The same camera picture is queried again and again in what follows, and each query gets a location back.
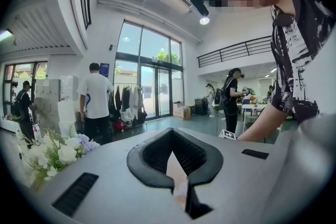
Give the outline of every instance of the wall light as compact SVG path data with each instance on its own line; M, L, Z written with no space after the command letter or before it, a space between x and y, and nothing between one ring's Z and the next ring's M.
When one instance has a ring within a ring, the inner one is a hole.
M207 25L210 22L210 19L208 17L203 17L202 19L200 19L199 23L201 25Z
M13 34L11 32L9 32L8 30L3 31L0 34L0 42L3 41L5 38L7 37L11 37Z

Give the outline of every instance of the backpack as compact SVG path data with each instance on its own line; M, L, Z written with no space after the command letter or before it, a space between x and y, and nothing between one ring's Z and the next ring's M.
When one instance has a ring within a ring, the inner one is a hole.
M214 93L214 98L213 98L213 100L214 100L214 104L215 104L215 106L218 106L219 105L219 102L220 102L220 100L221 100L221 93L220 93L221 91L220 91L220 89L216 89L216 91L215 91L215 93Z
M21 106L21 100L22 100L23 94L21 95L21 98L19 100L18 96L14 99L14 101L11 103L11 119L15 122L20 122L25 117L25 112L22 109Z
M228 103L229 103L230 100L231 100L231 97L228 98L228 97L225 95L226 89L227 89L227 87L229 87L231 81L233 81L233 78L231 78L231 79L227 82L227 84L225 84L225 85L222 87L222 89L221 89L221 91L220 91L220 92L221 92L221 93L220 93L220 94L221 94L221 95L220 95L221 99L220 99L220 105L219 105L219 107L220 107L221 110L225 109L226 106L228 105Z

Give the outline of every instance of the black pants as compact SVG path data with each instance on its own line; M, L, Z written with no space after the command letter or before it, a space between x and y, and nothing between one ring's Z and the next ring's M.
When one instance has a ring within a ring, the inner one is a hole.
M112 142L109 116L98 119L85 118L85 135L89 137L90 140L95 140L95 137L97 136L97 128L99 129L100 135L103 137L102 144Z
M31 143L31 140L35 139L32 123L30 121L21 121L19 125L23 135L28 138L28 140L25 139L27 143Z
M224 109L225 113L225 121L226 121L226 130L232 133L236 132L238 114L228 115L226 110Z

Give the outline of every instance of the purple flower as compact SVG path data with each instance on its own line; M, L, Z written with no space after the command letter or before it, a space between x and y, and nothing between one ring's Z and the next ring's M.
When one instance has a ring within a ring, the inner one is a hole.
M100 144L96 143L95 141L90 141L89 138L84 134L77 134L75 137L79 139L80 144L83 146L86 153L100 146Z

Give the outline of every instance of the gray device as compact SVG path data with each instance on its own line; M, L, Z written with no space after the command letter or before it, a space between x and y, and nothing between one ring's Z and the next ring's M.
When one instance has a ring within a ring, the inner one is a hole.
M184 128L148 132L76 161L33 204L54 223L283 223L328 183L334 130L336 115L282 132L274 145ZM185 211L165 174L171 152L189 178Z

